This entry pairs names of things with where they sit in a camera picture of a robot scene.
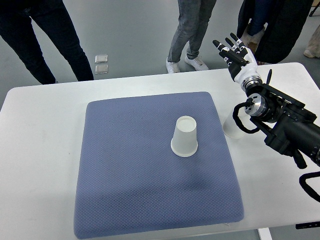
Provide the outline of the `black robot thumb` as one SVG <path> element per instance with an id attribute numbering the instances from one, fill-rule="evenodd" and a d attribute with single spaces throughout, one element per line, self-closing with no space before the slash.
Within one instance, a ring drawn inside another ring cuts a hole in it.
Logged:
<path id="1" fill-rule="evenodd" d="M 223 47 L 222 50 L 219 52 L 219 55 L 223 57 L 226 62 L 232 62 L 241 67 L 248 64 L 248 61 L 246 61 L 240 55 L 236 54 L 233 50 L 230 50 L 228 47 Z"/>

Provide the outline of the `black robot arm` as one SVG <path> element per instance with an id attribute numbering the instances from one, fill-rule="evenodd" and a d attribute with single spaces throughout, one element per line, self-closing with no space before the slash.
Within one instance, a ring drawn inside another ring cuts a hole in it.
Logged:
<path id="1" fill-rule="evenodd" d="M 265 144 L 276 152 L 293 157 L 300 169 L 306 168 L 303 156 L 320 164 L 320 128 L 317 116 L 305 104 L 263 82 L 252 51 L 234 34 L 228 45 L 213 40 L 227 63 L 232 80 L 245 92 L 245 102 L 234 107 L 232 118 L 245 133 L 262 131 Z"/>

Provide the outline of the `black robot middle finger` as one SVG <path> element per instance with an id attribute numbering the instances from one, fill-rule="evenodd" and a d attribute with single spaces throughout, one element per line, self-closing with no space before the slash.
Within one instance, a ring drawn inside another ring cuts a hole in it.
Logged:
<path id="1" fill-rule="evenodd" d="M 228 43 L 228 45 L 234 52 L 238 51 L 238 46 L 234 42 L 232 42 L 228 37 L 225 38 L 225 41 Z"/>

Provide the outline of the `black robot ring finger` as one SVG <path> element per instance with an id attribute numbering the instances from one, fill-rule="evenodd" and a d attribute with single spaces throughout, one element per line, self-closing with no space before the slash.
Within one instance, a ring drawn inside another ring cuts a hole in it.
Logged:
<path id="1" fill-rule="evenodd" d="M 239 49 L 243 49 L 243 42 L 233 32 L 230 33 L 230 37 L 235 41 Z"/>

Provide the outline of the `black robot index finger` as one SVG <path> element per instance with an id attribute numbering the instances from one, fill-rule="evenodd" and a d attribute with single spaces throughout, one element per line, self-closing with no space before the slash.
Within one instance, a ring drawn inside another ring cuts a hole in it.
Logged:
<path id="1" fill-rule="evenodd" d="M 220 52 L 229 52 L 230 49 L 223 45 L 221 42 L 219 42 L 218 40 L 213 40 L 212 43 L 214 44 L 214 46 L 220 51 Z"/>

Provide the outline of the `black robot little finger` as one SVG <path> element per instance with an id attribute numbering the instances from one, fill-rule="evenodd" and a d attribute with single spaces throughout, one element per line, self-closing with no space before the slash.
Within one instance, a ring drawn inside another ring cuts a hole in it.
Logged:
<path id="1" fill-rule="evenodd" d="M 237 51 L 237 54 L 241 57 L 244 57 L 247 54 L 247 49 L 246 48 L 242 48 L 239 51 Z"/>

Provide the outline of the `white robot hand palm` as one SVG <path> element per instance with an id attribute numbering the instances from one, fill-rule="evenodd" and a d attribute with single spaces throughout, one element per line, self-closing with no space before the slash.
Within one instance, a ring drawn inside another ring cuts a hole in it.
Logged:
<path id="1" fill-rule="evenodd" d="M 257 72 L 258 65 L 252 51 L 245 46 L 243 47 L 243 49 L 246 49 L 246 55 L 242 56 L 242 58 L 248 61 L 248 64 L 245 66 L 240 66 L 232 62 L 228 64 L 228 70 L 231 78 L 238 84 L 242 84 L 244 80 L 249 77 L 261 77 Z"/>

